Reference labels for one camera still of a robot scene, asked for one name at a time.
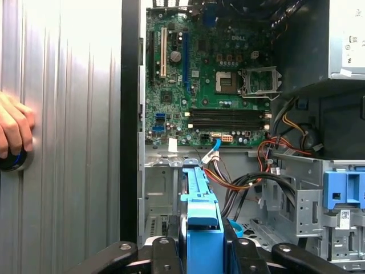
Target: blue pcie slot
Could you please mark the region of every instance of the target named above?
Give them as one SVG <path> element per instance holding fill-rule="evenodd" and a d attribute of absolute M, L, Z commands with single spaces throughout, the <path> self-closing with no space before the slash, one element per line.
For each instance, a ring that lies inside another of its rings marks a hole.
<path fill-rule="evenodd" d="M 182 34 L 182 82 L 186 87 L 186 91 L 190 93 L 189 83 L 189 34 Z"/>
<path fill-rule="evenodd" d="M 152 132 L 165 132 L 165 127 L 152 127 Z"/>

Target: green motherboard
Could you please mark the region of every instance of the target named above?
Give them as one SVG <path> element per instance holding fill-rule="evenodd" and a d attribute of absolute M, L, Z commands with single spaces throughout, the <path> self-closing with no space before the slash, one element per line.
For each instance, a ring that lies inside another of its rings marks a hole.
<path fill-rule="evenodd" d="M 196 14 L 147 15 L 146 144 L 176 138 L 253 147 L 265 138 L 278 74 L 268 23 L 230 19 L 206 27 Z"/>

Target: blue plastic bracket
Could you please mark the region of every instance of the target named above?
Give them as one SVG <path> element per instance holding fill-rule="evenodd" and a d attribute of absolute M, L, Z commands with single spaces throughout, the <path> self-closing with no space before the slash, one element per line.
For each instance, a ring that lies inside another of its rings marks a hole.
<path fill-rule="evenodd" d="M 224 272 L 224 230 L 218 200 L 209 189 L 209 180 L 200 167 L 183 168 L 188 194 L 187 274 Z"/>
<path fill-rule="evenodd" d="M 325 172 L 323 206 L 334 209 L 337 204 L 353 204 L 365 208 L 365 172 Z"/>

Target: label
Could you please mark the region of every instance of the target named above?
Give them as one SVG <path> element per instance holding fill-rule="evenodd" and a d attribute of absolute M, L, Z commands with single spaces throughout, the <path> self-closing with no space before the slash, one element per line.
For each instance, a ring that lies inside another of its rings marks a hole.
<path fill-rule="evenodd" d="M 340 74 L 342 74 L 343 76 L 346 76 L 346 77 L 352 76 L 352 72 L 350 70 L 345 70 L 343 68 L 340 70 Z"/>
<path fill-rule="evenodd" d="M 169 138 L 169 152 L 177 152 L 177 139 Z"/>
<path fill-rule="evenodd" d="M 288 148 L 283 154 L 284 155 L 294 155 L 296 153 L 295 150 L 292 150 L 291 148 Z"/>
<path fill-rule="evenodd" d="M 350 215 L 351 213 L 349 209 L 343 209 L 340 211 L 340 229 L 350 229 Z"/>
<path fill-rule="evenodd" d="M 343 67 L 365 67 L 365 1 L 346 1 L 343 10 Z"/>

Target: sata port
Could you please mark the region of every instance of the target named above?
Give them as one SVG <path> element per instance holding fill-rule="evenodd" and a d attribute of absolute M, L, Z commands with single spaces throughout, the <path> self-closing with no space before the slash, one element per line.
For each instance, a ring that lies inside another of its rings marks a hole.
<path fill-rule="evenodd" d="M 213 138 L 220 138 L 220 137 L 222 137 L 222 133 L 219 133 L 219 132 L 211 132 L 210 133 L 210 136 L 213 137 Z"/>
<path fill-rule="evenodd" d="M 156 118 L 164 118 L 165 119 L 165 114 L 164 113 L 156 113 Z"/>

